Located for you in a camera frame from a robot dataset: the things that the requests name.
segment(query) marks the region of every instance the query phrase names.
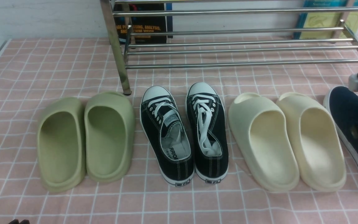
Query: white shoelace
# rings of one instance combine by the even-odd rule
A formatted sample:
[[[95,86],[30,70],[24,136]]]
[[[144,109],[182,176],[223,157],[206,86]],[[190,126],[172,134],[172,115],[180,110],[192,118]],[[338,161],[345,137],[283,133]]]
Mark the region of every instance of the white shoelace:
[[[149,108],[150,111],[153,110],[153,108],[151,107],[152,104],[156,104],[157,106],[155,107],[155,110],[152,112],[152,115],[154,115],[154,117],[157,119],[158,123],[161,124],[162,120],[158,117],[158,110],[162,107],[162,106],[169,106],[170,108],[172,108],[175,113],[176,113],[176,108],[173,106],[172,104],[172,101],[167,98],[167,97],[164,97],[164,98],[159,98],[159,99],[156,99],[156,100],[152,100],[149,102],[149,104],[147,105],[147,107]]]
[[[196,97],[207,98],[205,100],[196,100]],[[209,103],[209,100],[213,101],[213,106],[216,106],[216,100],[212,96],[207,95],[194,95],[192,98],[193,101],[193,109],[198,111],[197,122],[199,125],[199,142],[200,142],[200,149],[206,156],[217,156],[220,155],[220,147],[217,142],[211,145],[207,133],[208,127],[211,123],[212,113],[214,112],[213,108],[209,108],[206,104]]]

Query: green slide sandal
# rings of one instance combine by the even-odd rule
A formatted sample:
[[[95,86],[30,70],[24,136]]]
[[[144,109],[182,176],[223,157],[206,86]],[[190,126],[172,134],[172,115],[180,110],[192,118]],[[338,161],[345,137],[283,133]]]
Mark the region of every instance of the green slide sandal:
[[[52,193],[69,190],[85,176],[84,107],[77,98],[47,106],[39,119],[37,155],[41,182]]]
[[[85,107],[86,163],[90,178],[109,182],[122,178],[131,165],[135,113],[117,92],[92,97]]]

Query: yellow book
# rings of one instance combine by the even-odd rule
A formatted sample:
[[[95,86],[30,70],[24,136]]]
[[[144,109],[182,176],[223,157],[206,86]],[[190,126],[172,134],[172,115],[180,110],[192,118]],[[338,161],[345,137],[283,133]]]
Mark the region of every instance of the yellow book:
[[[306,0],[304,7],[343,7],[346,6],[346,0]],[[358,0],[355,1],[354,6],[358,6]],[[339,12],[312,12],[302,13],[297,22],[297,28],[318,28],[318,27],[336,27],[340,19]],[[356,32],[358,30],[358,12],[351,12],[346,20],[349,28]],[[297,32],[294,33],[294,39],[326,39],[331,38],[332,31],[320,32]]]

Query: navy sneaker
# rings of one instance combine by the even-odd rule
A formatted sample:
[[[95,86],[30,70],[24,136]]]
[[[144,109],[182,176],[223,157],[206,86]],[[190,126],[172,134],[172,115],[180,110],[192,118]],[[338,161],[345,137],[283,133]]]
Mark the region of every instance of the navy sneaker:
[[[358,96],[337,86],[325,96],[324,107],[331,113],[339,138],[358,166]]]

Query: white wall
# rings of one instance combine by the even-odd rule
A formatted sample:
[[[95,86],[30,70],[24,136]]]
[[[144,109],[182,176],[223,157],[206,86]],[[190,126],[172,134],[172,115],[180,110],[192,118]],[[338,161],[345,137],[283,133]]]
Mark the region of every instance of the white wall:
[[[301,7],[303,0],[176,3],[180,9]],[[296,14],[177,16],[176,31],[294,27]],[[0,0],[0,38],[106,37],[98,0]]]

